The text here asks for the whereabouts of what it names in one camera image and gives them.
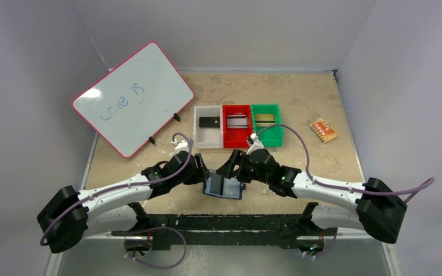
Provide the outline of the blue leather card holder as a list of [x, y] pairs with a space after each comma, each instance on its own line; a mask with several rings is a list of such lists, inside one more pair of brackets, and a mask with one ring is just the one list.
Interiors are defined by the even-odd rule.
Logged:
[[225, 178], [214, 170], [210, 170], [210, 176], [203, 185], [203, 194], [217, 198], [241, 200], [245, 189], [245, 183], [235, 178]]

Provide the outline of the green plastic bin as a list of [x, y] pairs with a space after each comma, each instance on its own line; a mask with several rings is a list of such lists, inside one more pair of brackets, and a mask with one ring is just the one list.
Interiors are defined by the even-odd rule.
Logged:
[[[264, 128], [256, 128], [254, 117], [257, 113], [274, 114], [275, 124], [281, 124], [281, 114], [278, 104], [254, 104], [251, 105], [253, 129], [258, 133]], [[284, 129], [281, 126], [270, 127], [261, 134], [257, 134], [265, 147], [281, 147], [284, 140]]]

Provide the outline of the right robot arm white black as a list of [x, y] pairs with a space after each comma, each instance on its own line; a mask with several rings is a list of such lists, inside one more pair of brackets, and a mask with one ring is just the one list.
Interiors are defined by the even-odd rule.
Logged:
[[308, 234], [350, 228], [394, 244], [407, 211], [406, 203], [391, 195], [380, 179], [343, 182], [309, 176], [299, 168], [280, 165], [265, 149], [250, 154], [236, 149], [216, 173], [242, 183], [265, 183], [282, 197], [310, 199], [300, 217], [301, 229]]

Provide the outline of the red plastic bin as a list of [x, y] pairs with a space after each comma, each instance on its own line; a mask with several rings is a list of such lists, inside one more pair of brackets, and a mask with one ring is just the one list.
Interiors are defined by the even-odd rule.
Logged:
[[[253, 133], [252, 113], [250, 105], [223, 105], [223, 147], [224, 148], [247, 148], [246, 139]], [[227, 116], [246, 116], [249, 126], [247, 128], [227, 128]]]

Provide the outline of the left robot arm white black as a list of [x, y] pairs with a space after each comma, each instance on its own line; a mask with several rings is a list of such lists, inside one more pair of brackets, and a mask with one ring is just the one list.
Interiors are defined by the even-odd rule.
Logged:
[[210, 174], [200, 154], [181, 151], [168, 161], [102, 188], [77, 191], [63, 187], [37, 215], [43, 231], [40, 245], [60, 253], [84, 237], [108, 231], [107, 224], [111, 231], [142, 235], [148, 230], [148, 219], [141, 215], [140, 201], [167, 194], [180, 184], [205, 182]]

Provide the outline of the white plastic bin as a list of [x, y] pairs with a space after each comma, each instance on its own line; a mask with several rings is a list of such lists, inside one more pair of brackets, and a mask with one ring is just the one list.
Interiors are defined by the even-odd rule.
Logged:
[[[194, 106], [193, 140], [198, 149], [223, 148], [222, 114], [222, 106], [220, 105]], [[199, 117], [206, 116], [220, 117], [220, 128], [199, 128]]]

